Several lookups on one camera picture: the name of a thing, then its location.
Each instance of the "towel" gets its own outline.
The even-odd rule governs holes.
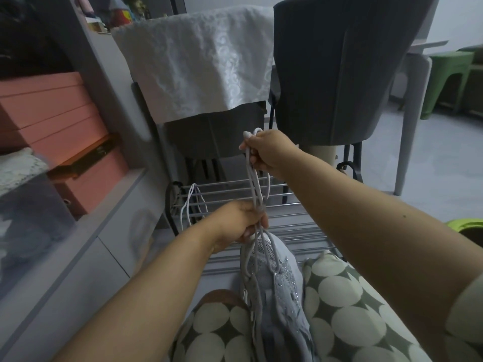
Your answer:
[[[273,8],[237,6],[112,30],[156,123],[267,100]]]

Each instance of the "gray sneaker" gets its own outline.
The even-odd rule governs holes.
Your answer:
[[[302,309],[303,276],[295,257],[275,235],[243,244],[241,275],[252,311],[252,338],[259,362],[315,360]]]

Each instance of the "pants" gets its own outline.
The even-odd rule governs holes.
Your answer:
[[[322,362],[430,361],[416,338],[359,273],[326,250],[308,259],[303,309]],[[170,351],[172,362],[255,361],[250,312],[234,292],[206,294]]]

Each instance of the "shoelace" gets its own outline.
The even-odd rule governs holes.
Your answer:
[[[191,187],[189,188],[189,191],[188,191],[188,197],[186,198],[186,202],[184,202],[184,205],[183,207],[181,207],[181,211],[180,211],[180,225],[181,225],[181,231],[183,231],[183,212],[184,212],[184,209],[186,208],[186,216],[188,218],[188,224],[191,226],[191,220],[189,218],[189,201],[191,199],[191,196],[193,195],[193,192],[195,192],[196,194],[199,194],[199,197],[201,198],[201,200],[203,201],[203,203],[205,203],[205,199],[203,198],[202,196],[202,193],[201,191],[199,190],[198,186],[196,185],[196,183],[193,183],[191,184]],[[198,204],[198,211],[201,213],[201,208],[199,207],[199,204]],[[208,206],[205,205],[205,213],[208,213]]]
[[[256,128],[255,131],[253,131],[253,134],[257,134],[258,132],[263,131],[261,128]],[[250,183],[250,189],[252,190],[252,200],[253,200],[253,206],[254,208],[259,208],[262,209],[265,205],[265,202],[267,199],[269,199],[270,196],[270,174],[267,172],[267,196],[265,199],[263,198],[262,195],[262,189],[260,188],[260,181],[258,179],[258,173],[257,171],[253,168],[252,164],[250,163],[250,148],[247,147],[245,151],[245,160],[246,160],[246,171],[248,174],[248,182]],[[275,257],[275,268],[272,266],[270,257],[269,257],[269,252],[267,248],[267,244],[265,243],[265,240],[263,238],[263,234],[266,234],[267,237],[270,240],[272,249],[273,249],[273,255]],[[275,247],[275,241],[271,236],[271,233],[269,233],[267,230],[265,230],[262,227],[261,222],[259,221],[257,224],[255,224],[255,238],[252,241],[250,245],[250,252],[251,254],[255,247],[258,248],[258,242],[262,242],[262,247],[263,247],[263,252],[265,253],[265,258],[267,260],[267,266],[270,270],[271,273],[280,273],[281,270],[281,264],[280,260],[278,258],[277,254],[277,248]],[[245,264],[243,264],[245,274],[248,273],[248,263],[249,263],[250,257],[247,256],[245,260]],[[255,251],[255,272],[258,271],[258,250]]]

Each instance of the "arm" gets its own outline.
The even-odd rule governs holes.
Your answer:
[[[60,361],[160,361],[184,320],[208,258],[254,233],[266,215],[232,201],[189,227],[58,353]]]
[[[440,221],[299,150],[280,131],[246,139],[256,169],[285,180],[319,227],[377,289],[434,360],[445,322],[483,272],[483,249]]]

